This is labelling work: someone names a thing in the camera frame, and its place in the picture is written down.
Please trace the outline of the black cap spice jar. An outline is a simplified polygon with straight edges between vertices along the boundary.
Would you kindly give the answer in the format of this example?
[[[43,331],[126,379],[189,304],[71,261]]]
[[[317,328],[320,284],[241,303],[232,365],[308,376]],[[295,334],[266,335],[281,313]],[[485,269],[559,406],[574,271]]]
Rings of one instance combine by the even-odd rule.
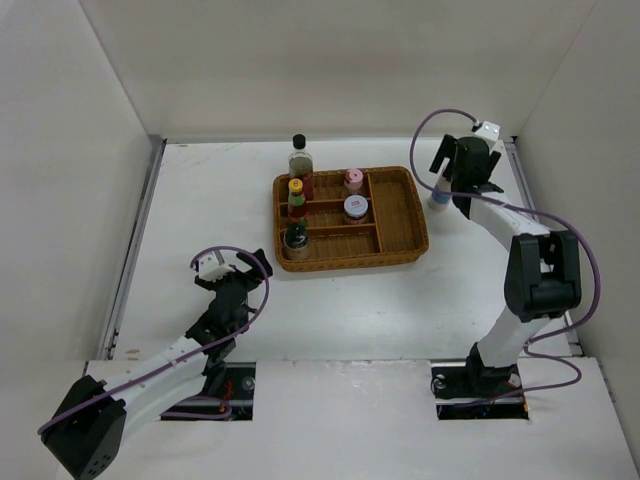
[[[310,257],[310,237],[300,223],[290,224],[283,234],[284,255],[290,261],[304,261]]]

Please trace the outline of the white blue cylindrical shaker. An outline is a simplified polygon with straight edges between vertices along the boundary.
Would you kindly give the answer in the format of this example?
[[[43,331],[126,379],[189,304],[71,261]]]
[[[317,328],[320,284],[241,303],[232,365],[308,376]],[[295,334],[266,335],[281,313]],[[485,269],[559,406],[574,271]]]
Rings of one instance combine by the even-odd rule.
[[[427,200],[427,206],[435,212],[445,211],[451,202],[451,183],[440,175]]]

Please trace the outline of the red chili sauce bottle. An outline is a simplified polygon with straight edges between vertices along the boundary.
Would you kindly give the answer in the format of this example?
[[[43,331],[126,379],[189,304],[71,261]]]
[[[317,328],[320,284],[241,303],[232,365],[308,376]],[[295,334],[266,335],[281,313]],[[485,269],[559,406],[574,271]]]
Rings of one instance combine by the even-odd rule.
[[[308,208],[303,187],[303,182],[298,178],[288,182],[287,212],[291,223],[307,226]]]

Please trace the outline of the pink cap spice jar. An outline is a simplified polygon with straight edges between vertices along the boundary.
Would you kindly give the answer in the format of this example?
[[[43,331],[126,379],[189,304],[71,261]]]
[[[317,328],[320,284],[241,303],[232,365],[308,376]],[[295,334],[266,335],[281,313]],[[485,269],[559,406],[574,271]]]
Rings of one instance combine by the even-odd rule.
[[[358,168],[351,168],[345,172],[343,182],[344,197],[347,198],[351,195],[359,195],[364,182],[364,174]]]

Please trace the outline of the dark sauce bottle black cap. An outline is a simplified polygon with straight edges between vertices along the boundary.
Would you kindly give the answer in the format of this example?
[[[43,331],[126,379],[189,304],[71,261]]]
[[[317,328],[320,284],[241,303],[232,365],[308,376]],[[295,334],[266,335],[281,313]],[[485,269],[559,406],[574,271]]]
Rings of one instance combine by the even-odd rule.
[[[307,201],[314,198],[314,169],[313,159],[306,150],[307,139],[303,134],[292,137],[293,152],[288,159],[289,177],[297,178],[303,183],[303,194]]]

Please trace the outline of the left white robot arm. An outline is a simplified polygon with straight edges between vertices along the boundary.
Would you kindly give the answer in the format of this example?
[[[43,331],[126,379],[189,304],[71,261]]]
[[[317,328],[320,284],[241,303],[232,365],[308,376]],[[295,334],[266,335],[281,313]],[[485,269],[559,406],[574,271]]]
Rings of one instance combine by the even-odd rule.
[[[81,377],[39,428],[42,444],[73,478],[97,478],[141,427],[163,415],[176,417],[173,408],[183,400],[210,399],[223,390],[226,357],[264,309],[251,307],[249,295],[268,290],[273,274],[261,249],[232,250],[246,270],[225,263],[224,250],[210,247],[191,260],[195,284],[214,298],[182,336],[118,375]]]

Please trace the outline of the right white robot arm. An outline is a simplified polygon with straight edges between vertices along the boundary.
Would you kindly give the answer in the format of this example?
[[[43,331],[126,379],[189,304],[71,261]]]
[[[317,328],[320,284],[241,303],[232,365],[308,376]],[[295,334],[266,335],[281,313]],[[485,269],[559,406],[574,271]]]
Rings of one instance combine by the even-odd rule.
[[[507,382],[528,341],[582,298],[579,238],[542,225],[533,211],[512,204],[490,181],[499,159],[481,138],[445,135],[430,166],[432,173],[444,171],[456,208],[508,252],[504,310],[472,346],[460,372],[466,388],[479,396]]]

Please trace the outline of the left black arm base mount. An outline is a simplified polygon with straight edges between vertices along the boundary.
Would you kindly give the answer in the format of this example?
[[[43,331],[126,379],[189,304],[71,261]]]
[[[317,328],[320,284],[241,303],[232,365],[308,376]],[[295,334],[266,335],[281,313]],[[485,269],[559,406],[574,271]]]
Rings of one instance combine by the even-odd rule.
[[[226,363],[196,396],[160,416],[162,421],[251,421],[256,389],[255,363]]]

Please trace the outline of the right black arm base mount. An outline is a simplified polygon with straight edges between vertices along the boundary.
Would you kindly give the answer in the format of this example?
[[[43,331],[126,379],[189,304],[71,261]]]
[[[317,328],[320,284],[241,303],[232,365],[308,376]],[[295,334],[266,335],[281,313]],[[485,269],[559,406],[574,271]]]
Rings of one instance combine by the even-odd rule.
[[[462,365],[436,365],[431,373],[431,391],[439,420],[529,419],[523,394],[495,400],[522,387],[515,365],[476,378]]]

